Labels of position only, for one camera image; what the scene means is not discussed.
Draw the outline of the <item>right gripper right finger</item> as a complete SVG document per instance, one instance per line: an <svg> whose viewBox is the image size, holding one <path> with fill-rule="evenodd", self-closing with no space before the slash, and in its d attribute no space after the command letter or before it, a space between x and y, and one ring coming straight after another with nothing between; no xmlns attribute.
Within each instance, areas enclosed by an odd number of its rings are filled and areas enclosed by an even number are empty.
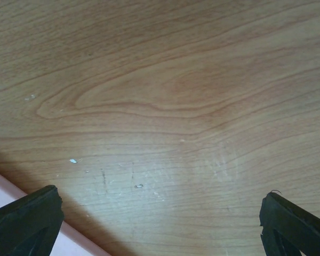
<svg viewBox="0 0 320 256"><path fill-rule="evenodd" d="M259 219L266 255L320 255L320 218L270 192Z"/></svg>

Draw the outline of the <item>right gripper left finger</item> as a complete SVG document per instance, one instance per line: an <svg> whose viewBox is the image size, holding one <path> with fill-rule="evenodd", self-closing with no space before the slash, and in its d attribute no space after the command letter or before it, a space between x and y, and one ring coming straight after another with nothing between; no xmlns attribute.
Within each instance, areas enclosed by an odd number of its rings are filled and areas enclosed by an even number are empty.
<svg viewBox="0 0 320 256"><path fill-rule="evenodd" d="M64 213L54 185L0 208L0 255L50 255Z"/></svg>

